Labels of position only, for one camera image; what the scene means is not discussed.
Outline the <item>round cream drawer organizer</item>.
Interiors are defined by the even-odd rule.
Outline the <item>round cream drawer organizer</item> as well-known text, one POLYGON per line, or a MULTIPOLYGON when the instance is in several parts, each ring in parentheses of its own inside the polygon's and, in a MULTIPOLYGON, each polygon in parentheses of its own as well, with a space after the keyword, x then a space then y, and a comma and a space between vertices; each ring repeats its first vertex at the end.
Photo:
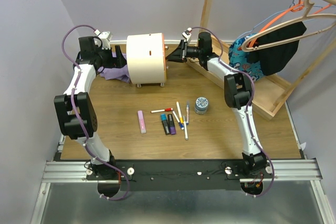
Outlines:
POLYGON ((129 35, 126 43, 127 67, 130 80, 137 87, 143 84, 166 83, 164 35, 151 33, 129 35))

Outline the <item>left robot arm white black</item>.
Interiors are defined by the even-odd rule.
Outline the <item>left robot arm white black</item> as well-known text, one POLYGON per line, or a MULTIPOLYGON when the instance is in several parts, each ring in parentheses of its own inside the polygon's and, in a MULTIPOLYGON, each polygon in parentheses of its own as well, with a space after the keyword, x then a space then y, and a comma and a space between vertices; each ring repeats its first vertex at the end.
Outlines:
POLYGON ((127 61, 116 45, 115 50, 104 49, 97 36, 79 38, 80 51, 73 60, 74 76, 68 89, 54 98, 60 130, 64 136, 81 144, 90 156, 89 169, 96 176, 112 179, 121 175, 111 151, 100 139, 98 119, 94 111, 89 91, 97 75, 106 69, 121 69, 127 61))

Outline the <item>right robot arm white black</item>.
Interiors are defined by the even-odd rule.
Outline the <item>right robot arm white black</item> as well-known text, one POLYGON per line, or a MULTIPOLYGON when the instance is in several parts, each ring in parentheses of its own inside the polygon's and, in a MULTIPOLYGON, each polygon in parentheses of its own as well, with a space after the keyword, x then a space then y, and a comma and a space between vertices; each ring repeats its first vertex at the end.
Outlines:
POLYGON ((166 57, 167 61, 185 63, 187 58, 197 58, 199 64, 208 72, 224 82, 224 99, 236 116, 243 140, 242 173, 249 178, 255 177, 263 169, 269 169, 274 176, 274 165, 263 150, 259 141, 253 118, 252 100, 254 82, 249 74, 239 71, 221 60, 213 52, 212 38, 209 32, 198 35, 197 46, 190 46, 192 28, 182 32, 183 39, 179 46, 166 57))

